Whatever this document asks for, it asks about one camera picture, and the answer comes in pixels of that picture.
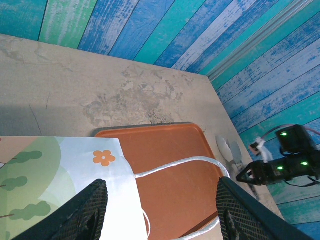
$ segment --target orange flower print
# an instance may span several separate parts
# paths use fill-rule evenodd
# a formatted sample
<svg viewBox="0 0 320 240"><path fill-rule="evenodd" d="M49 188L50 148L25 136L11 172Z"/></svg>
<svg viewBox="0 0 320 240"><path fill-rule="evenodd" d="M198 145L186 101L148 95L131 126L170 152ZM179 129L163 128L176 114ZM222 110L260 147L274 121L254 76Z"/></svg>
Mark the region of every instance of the orange flower print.
<svg viewBox="0 0 320 240"><path fill-rule="evenodd" d="M95 155L93 162L95 164L101 163L101 165L104 167L109 166L110 162L113 162L116 160L116 158L111 155L111 151L109 150L95 151L93 152L93 155Z"/></svg>

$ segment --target bag handle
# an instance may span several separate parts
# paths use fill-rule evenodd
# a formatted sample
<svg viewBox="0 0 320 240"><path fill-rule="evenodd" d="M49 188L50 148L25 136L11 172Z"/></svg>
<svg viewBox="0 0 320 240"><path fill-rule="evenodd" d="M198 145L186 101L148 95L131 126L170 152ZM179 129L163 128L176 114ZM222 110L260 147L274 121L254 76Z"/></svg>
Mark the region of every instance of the bag handle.
<svg viewBox="0 0 320 240"><path fill-rule="evenodd" d="M150 171L145 171L145 172L142 172L142 173L138 173L138 174L135 174L135 178L136 179L139 179L139 178L143 178L145 176L148 176L150 174L153 174L153 173L156 173L156 172L159 172L161 170L164 170L164 169L167 169L167 168L171 168L171 167L174 167L174 166L177 166L177 165L180 165L180 164L185 164L185 163L188 163L188 162L192 162L192 161L204 161L204 162L209 162L211 164L214 164L216 165L218 168L220 168L222 174L224 177L228 177L230 178L230 175L229 175L229 172L228 170L225 168L225 166L223 166L223 164L213 158L210 158L210 157L206 157L206 156L193 156L193 157L189 157L189 158L185 158L185 159L181 159L179 161L174 161L174 162L171 162L169 164L166 164L166 165L163 165L163 166L160 166L160 167L157 167L155 169L152 169ZM150 231L151 231L151 225L150 225L150 221L149 221L149 218L146 214L146 212L144 210L143 211L143 214L148 222L148 234L147 236L149 237L150 235ZM198 230L198 231L195 231L187 236L184 236L184 237L180 237L180 238L177 238L176 240L190 240L190 239L193 239L197 236L200 236L202 234L205 234L209 231L211 231L212 229L214 229L220 222L220 219L219 217L217 216L214 220L212 220L206 227L204 227L203 229L201 230Z"/></svg>

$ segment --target white rope handle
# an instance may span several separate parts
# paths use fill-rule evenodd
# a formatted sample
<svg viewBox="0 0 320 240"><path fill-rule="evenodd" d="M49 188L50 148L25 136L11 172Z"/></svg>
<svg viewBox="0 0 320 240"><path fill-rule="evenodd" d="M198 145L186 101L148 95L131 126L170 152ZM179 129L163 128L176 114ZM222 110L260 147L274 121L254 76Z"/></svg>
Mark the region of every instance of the white rope handle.
<svg viewBox="0 0 320 240"><path fill-rule="evenodd" d="M167 168L171 168L171 167L174 167L174 166L177 166L177 165L180 165L180 164L185 164L185 163L188 163L188 162L192 162L192 161L204 161L204 162L209 162L211 164L214 164L216 165L217 167L220 168L223 176L225 177L228 177L230 178L230 175L229 175L229 172L228 170L225 168L225 166L223 166L223 164L213 158L210 158L210 157L206 157L206 156L194 156L194 157L189 157L189 158L185 158L185 159L181 159L179 161L174 161L174 162L171 162L169 164L166 164L166 165L163 165L163 166L160 166L160 167L157 167L153 170L150 170L150 171L145 171L145 172L142 172L142 173L138 173L138 174L135 174L135 178L138 179L138 178L143 178L145 176L148 176L150 174L153 174L153 173L156 173L156 172L159 172L161 170L164 170L164 169L167 169ZM143 214L148 222L148 237L150 235L150 231L151 231L151 224L150 224L150 221L149 221L149 218L146 214L146 212L142 209L143 211ZM216 217L214 220L212 220L206 227L204 227L203 229L199 230L199 231L196 231L196 232L193 232L187 236L184 236L184 237L181 237L181 238L177 238L179 240L190 240L190 239L193 239L197 236L200 236L202 234L205 234L209 231L211 231L212 229L214 229L218 224L219 224L220 220L219 220L219 217Z"/></svg>

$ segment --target beige tabletop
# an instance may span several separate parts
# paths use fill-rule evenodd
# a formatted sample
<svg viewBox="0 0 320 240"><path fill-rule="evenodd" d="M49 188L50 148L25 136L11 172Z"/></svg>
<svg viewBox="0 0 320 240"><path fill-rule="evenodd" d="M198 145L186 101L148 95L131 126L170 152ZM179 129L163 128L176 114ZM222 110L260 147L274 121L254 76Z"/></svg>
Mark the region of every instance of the beige tabletop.
<svg viewBox="0 0 320 240"><path fill-rule="evenodd" d="M252 161L206 76L5 35L0 50L0 135L92 137L96 128L192 122L217 160L225 162L220 135ZM268 189L257 191L280 215Z"/></svg>

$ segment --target orange tray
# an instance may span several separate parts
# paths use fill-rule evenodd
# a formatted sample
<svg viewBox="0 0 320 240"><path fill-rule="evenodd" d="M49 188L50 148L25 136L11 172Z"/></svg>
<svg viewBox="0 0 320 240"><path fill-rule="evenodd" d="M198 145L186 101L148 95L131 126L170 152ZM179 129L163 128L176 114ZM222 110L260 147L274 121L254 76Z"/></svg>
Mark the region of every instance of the orange tray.
<svg viewBox="0 0 320 240"><path fill-rule="evenodd" d="M97 138L117 138L135 174L174 161L214 154L193 123L109 129ZM142 208L151 223L149 240L175 239L197 231L217 215L218 167L188 162L136 180Z"/></svg>

